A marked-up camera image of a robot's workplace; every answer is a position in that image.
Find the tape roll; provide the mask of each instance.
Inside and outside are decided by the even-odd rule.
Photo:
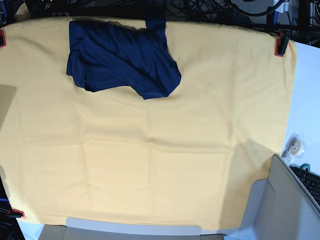
[[[305,153],[305,148],[305,143],[297,139],[294,146],[290,148],[290,153],[295,157],[301,157]]]
[[[310,172],[310,164],[304,163],[300,166],[301,169]]]

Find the desk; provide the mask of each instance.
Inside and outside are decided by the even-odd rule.
[[[258,198],[259,190],[257,184],[264,184],[263,195]],[[252,210],[252,205],[256,205],[256,210]],[[70,223],[70,218],[65,226],[46,226],[44,235],[41,239],[47,239],[48,236],[60,235],[66,239],[89,239],[99,238],[115,240],[136,240],[136,239],[154,239],[154,240],[179,240],[185,235],[189,240],[221,239],[221,236],[195,234],[196,226],[145,226],[128,225],[118,223],[94,222],[79,219]],[[304,240],[316,239],[320,235],[320,207],[316,204],[308,190],[299,181],[297,176],[287,166],[284,160],[277,154],[272,158],[272,164],[268,179],[256,181],[252,185],[251,194],[248,200],[246,213],[241,224],[241,230],[235,234],[225,236],[225,240]]]
[[[298,55],[295,81],[283,149],[292,133],[302,136],[307,146],[306,153],[295,163],[297,165],[309,163],[311,170],[320,174],[320,160],[318,160],[317,152],[320,146],[320,129],[317,128],[320,122],[320,110],[318,110],[320,105],[320,49],[301,43],[296,43],[296,46]],[[44,226],[24,222],[19,222],[19,224],[26,240],[37,240]]]

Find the wire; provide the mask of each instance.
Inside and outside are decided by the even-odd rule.
[[[178,12],[171,12],[169,9],[166,9],[166,11],[167,11],[169,14],[164,15],[165,17],[169,17],[169,16],[174,16],[174,17],[176,17],[176,18],[185,18],[185,17],[186,17],[185,15],[179,16],[178,14],[181,14],[180,11],[178,11]]]
[[[319,19],[316,19],[314,16],[311,16],[310,18],[313,19],[313,20],[315,20],[315,22],[316,22],[318,25],[320,25],[320,20],[319,20]]]
[[[139,3],[145,3],[145,2],[139,1],[139,0],[120,0],[120,1],[116,1],[114,3],[109,4],[108,7],[113,5],[139,4]]]
[[[170,0],[169,5],[178,10],[179,13],[185,15],[178,16],[180,18],[186,17],[187,20],[196,19],[197,21],[205,22],[210,21],[209,15],[216,14],[218,12],[223,12],[225,10],[225,7],[228,7],[228,4],[220,5],[215,0],[182,0],[179,2],[178,5],[176,5],[176,3],[173,2],[173,0]],[[169,16],[176,16],[178,12],[169,12]]]
[[[276,5],[268,7],[268,9],[264,12],[260,12],[260,13],[250,13],[250,12],[246,12],[243,11],[242,9],[240,9],[236,4],[232,3],[231,0],[226,0],[227,3],[229,3],[229,5],[231,7],[233,7],[235,10],[237,10],[239,13],[248,16],[248,17],[262,17],[262,16],[266,16],[268,14],[273,13],[278,7],[280,7],[280,5],[284,2],[285,0],[279,0]]]
[[[286,13],[287,13],[287,15],[288,15],[289,24],[290,24],[290,25],[292,25],[291,18],[290,18],[290,15],[289,15],[289,12],[287,11]]]
[[[318,16],[320,16],[318,3],[315,3],[315,10],[318,13]]]

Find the folded shirt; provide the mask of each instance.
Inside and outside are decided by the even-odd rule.
[[[168,53],[165,20],[146,20],[146,29],[98,21],[69,23],[66,74],[87,91],[130,86],[143,99],[167,97],[180,83]]]

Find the keyboard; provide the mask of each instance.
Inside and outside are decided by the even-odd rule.
[[[320,206],[320,176],[296,166],[290,168]]]

